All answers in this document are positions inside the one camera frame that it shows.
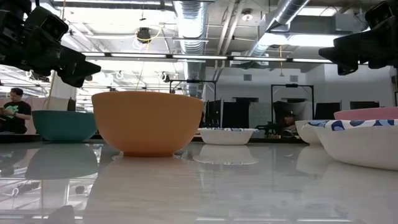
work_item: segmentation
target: black stand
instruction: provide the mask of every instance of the black stand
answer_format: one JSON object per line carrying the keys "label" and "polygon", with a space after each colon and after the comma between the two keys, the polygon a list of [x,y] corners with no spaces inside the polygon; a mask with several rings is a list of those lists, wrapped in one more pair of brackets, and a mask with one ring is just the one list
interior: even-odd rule
{"label": "black stand", "polygon": [[274,87],[283,86],[286,88],[298,88],[298,87],[310,87],[311,88],[311,99],[312,99],[312,119],[315,117],[315,100],[313,97],[313,85],[298,85],[298,84],[286,84],[286,85],[271,85],[271,118],[274,122]]}

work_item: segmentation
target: teal bowl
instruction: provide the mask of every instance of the teal bowl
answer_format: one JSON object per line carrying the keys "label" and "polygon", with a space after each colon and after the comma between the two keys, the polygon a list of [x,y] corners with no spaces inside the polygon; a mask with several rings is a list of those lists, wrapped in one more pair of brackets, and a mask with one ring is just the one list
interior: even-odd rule
{"label": "teal bowl", "polygon": [[93,113],[42,110],[32,116],[37,132],[48,141],[81,142],[97,131]]}

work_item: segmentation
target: spotlight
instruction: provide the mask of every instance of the spotlight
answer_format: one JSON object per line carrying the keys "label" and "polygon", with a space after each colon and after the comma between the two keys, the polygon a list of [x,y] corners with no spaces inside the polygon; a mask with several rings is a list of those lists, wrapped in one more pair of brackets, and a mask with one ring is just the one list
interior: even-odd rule
{"label": "spotlight", "polygon": [[165,83],[169,83],[170,82],[170,77],[165,72],[162,72],[162,74],[159,75],[159,78]]}
{"label": "spotlight", "polygon": [[243,21],[250,21],[251,19],[253,19],[253,16],[251,15],[251,11],[252,9],[243,9],[242,11],[242,20]]}
{"label": "spotlight", "polygon": [[137,32],[138,41],[142,44],[148,44],[150,42],[150,33],[148,27],[140,27]]}

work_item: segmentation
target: black frame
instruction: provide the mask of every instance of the black frame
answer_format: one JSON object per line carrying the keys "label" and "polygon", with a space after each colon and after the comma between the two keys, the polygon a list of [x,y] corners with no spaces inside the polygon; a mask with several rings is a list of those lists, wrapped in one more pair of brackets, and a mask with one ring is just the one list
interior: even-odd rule
{"label": "black frame", "polygon": [[312,98],[312,119],[315,117],[315,99],[313,95],[313,85],[298,85],[298,84],[272,84],[271,85],[271,118],[272,123],[274,122],[274,87],[275,86],[283,86],[286,88],[298,88],[298,87],[310,87],[311,88],[311,98]]}
{"label": "black frame", "polygon": [[208,80],[170,80],[170,89],[169,93],[172,92],[172,83],[173,82],[186,82],[186,83],[212,83],[214,85],[214,101],[217,100],[217,81],[208,81]]}

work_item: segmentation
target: orange bowl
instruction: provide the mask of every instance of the orange bowl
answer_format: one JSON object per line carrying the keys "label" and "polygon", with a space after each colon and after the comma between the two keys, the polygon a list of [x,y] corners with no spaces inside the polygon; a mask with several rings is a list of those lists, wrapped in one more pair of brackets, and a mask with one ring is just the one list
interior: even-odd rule
{"label": "orange bowl", "polygon": [[114,91],[92,100],[100,135],[125,156],[172,156],[192,140],[203,111],[201,100],[168,93]]}

